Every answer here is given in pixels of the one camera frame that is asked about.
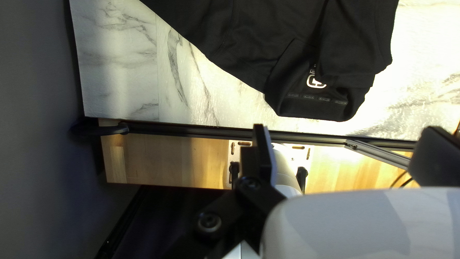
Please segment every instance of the gray wall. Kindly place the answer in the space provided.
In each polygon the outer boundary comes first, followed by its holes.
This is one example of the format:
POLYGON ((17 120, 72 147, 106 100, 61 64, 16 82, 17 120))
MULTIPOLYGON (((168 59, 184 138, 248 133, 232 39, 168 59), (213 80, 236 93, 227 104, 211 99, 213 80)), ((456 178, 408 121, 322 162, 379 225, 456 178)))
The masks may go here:
POLYGON ((137 186, 104 183, 82 114, 63 0, 0 1, 0 258, 92 258, 137 186))

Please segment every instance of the black cable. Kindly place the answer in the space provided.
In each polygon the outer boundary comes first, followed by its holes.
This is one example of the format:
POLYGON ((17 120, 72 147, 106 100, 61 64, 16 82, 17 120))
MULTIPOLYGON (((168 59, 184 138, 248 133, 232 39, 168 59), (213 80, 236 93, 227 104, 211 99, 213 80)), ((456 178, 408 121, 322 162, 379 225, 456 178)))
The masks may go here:
POLYGON ((407 173, 407 170, 404 171, 402 174, 400 174, 396 180, 390 185, 390 189, 393 188, 395 186, 395 184, 399 181, 399 179, 401 179, 401 177, 403 177, 405 174, 407 173))
POLYGON ((407 181, 405 181, 403 184, 401 184, 401 186, 400 186, 399 188, 403 188, 403 187, 406 186, 408 183, 410 183, 412 180, 413 180, 413 179, 412 179, 412 177, 411 177, 409 180, 407 180, 407 181))

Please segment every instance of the screw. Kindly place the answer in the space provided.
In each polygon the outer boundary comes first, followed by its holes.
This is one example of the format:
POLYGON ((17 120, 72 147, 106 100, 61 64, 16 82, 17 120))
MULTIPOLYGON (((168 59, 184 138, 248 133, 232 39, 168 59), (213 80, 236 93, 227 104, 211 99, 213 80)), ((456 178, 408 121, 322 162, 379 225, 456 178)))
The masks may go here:
POLYGON ((257 190, 260 187, 260 183, 258 180, 247 177, 243 178, 243 184, 252 190, 257 190))
POLYGON ((198 219, 198 229, 206 232, 212 233, 220 228, 222 225, 222 220, 217 214, 214 213, 201 213, 198 219))

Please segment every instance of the white logo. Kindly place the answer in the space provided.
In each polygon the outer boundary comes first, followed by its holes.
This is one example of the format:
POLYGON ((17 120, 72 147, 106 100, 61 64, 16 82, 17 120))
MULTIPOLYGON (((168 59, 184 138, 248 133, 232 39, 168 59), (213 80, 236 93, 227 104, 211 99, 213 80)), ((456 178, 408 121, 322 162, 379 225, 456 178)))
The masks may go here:
POLYGON ((325 88, 327 85, 315 80, 315 74, 311 74, 307 78, 307 85, 312 88, 325 88))

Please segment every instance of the white marble countertop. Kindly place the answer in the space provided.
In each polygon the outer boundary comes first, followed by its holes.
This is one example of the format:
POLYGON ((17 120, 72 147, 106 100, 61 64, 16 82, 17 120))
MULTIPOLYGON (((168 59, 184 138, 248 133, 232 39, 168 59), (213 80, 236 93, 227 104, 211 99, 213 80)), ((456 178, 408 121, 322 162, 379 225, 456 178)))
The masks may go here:
POLYGON ((393 64, 346 122, 279 117, 138 0, 71 0, 85 115, 416 140, 460 120, 460 0, 400 0, 393 64))

